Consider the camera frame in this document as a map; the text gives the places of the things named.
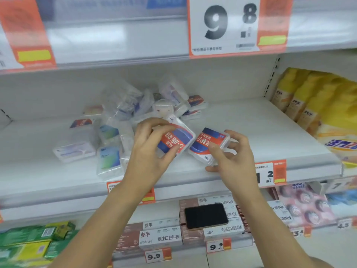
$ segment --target black phone screen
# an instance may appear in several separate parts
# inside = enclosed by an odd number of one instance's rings
[[[228,224],[222,203],[185,208],[185,217],[187,229]]]

